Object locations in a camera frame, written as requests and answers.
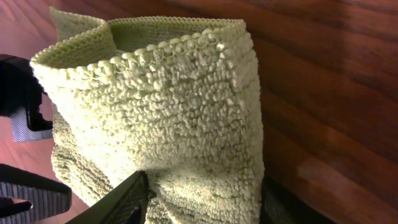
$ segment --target wooden table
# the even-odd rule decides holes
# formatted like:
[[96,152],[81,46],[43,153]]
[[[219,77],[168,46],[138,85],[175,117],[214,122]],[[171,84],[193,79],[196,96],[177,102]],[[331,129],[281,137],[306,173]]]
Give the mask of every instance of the wooden table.
[[2,0],[0,53],[30,58],[53,44],[49,5],[103,19],[244,19],[267,173],[338,223],[398,223],[398,1]]

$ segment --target light green cloth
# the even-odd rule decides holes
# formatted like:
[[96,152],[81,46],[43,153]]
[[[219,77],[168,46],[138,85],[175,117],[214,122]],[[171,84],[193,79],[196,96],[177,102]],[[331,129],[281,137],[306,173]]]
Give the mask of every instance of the light green cloth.
[[57,177],[92,205],[144,170],[157,193],[147,223],[258,223],[260,85],[245,23],[52,14],[59,42],[31,65],[57,107]]

